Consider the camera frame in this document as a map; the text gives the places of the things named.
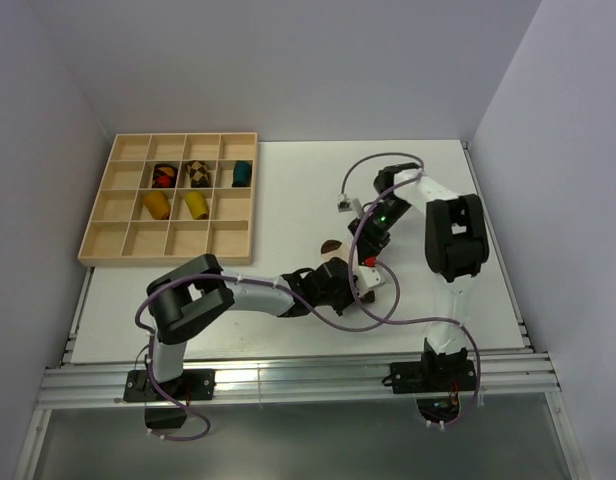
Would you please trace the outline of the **cream brown striped sock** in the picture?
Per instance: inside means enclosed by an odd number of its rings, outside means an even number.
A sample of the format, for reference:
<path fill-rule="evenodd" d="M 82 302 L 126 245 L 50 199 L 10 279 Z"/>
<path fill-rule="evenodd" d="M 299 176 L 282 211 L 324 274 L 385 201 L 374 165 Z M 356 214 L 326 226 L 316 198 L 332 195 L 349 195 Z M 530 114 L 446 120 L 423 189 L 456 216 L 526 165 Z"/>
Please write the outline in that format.
<path fill-rule="evenodd" d="M 349 282 L 353 283 L 354 290 L 356 291 L 358 298 L 362 304 L 372 304 L 376 301 L 376 291 L 370 291 L 366 295 L 359 295 L 355 285 L 356 278 L 353 275 L 353 271 L 360 263 L 357 260 L 356 255 L 353 255 L 352 265 L 349 264 L 350 246 L 343 243 L 340 240 L 329 239 L 326 240 L 320 247 L 320 255 L 323 262 L 347 262 L 349 268 Z"/>

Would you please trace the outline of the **yellow bear sock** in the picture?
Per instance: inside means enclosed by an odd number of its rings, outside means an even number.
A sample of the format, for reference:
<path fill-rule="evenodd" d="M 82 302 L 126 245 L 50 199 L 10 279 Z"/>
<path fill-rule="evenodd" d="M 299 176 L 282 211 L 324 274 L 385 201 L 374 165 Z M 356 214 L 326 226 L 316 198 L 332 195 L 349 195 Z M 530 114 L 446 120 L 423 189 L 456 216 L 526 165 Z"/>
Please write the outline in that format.
<path fill-rule="evenodd" d="M 209 207 L 201 192 L 191 191 L 185 195 L 184 200 L 193 220 L 207 220 L 209 218 Z"/>

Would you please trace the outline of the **mustard yellow sock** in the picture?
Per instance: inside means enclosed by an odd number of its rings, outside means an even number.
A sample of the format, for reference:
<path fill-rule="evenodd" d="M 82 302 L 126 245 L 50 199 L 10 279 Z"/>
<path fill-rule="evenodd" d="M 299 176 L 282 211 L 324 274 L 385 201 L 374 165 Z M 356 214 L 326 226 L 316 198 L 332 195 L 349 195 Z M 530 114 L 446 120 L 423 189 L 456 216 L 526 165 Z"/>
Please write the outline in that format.
<path fill-rule="evenodd" d="M 170 203 L 162 191 L 153 191 L 145 194 L 142 202 L 152 219 L 168 220 L 170 218 Z"/>

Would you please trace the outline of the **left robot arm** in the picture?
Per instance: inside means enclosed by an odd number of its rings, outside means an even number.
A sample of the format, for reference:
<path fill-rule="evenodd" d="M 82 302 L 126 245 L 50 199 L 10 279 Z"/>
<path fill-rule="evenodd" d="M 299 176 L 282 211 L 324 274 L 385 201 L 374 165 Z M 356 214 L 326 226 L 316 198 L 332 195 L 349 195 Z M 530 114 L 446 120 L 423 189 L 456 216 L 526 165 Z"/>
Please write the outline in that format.
<path fill-rule="evenodd" d="M 178 395 L 187 342 L 225 312 L 295 318 L 327 306 L 342 315 L 354 303 L 356 281 L 338 257 L 272 278 L 229 273 L 212 254 L 189 261 L 147 287 L 146 307 L 156 326 L 147 388 L 160 399 Z"/>

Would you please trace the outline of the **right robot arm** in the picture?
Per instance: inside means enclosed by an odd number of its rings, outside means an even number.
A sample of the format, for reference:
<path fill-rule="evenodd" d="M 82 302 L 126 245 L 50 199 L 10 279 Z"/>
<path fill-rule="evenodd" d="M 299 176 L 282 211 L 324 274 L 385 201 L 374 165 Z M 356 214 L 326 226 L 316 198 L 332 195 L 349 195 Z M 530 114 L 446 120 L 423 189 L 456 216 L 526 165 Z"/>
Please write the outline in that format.
<path fill-rule="evenodd" d="M 440 315 L 425 329 L 420 370 L 426 386 L 443 389 L 471 365 L 461 327 L 473 279 L 489 257 L 482 201 L 476 194 L 445 188 L 415 162 L 381 169 L 374 188 L 378 199 L 348 225 L 353 249 L 360 263 L 376 257 L 388 245 L 391 227 L 409 209 L 424 215 L 425 259 L 443 289 L 437 297 Z"/>

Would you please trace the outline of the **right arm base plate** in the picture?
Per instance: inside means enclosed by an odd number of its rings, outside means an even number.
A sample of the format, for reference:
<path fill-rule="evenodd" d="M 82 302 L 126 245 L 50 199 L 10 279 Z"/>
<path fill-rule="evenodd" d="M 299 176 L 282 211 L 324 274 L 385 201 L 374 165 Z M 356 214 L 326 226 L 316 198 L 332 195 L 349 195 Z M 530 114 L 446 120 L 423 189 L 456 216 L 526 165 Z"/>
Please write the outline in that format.
<path fill-rule="evenodd" d="M 471 361 L 459 370 L 441 373 L 427 369 L 423 362 L 413 361 L 391 363 L 389 374 L 381 383 L 394 394 L 421 394 L 474 391 L 477 380 Z"/>

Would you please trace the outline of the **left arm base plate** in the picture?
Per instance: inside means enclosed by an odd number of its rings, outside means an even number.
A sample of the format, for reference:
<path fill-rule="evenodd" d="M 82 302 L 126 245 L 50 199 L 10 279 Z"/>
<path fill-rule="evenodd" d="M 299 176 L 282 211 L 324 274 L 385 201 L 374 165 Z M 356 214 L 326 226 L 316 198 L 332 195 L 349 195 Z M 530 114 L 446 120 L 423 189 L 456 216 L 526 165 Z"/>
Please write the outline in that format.
<path fill-rule="evenodd" d="M 172 398 L 184 401 L 209 401 L 213 398 L 215 371 L 213 369 L 186 369 L 174 380 L 163 382 L 160 387 Z M 164 401 L 152 385 L 145 370 L 131 370 L 123 393 L 126 403 Z"/>

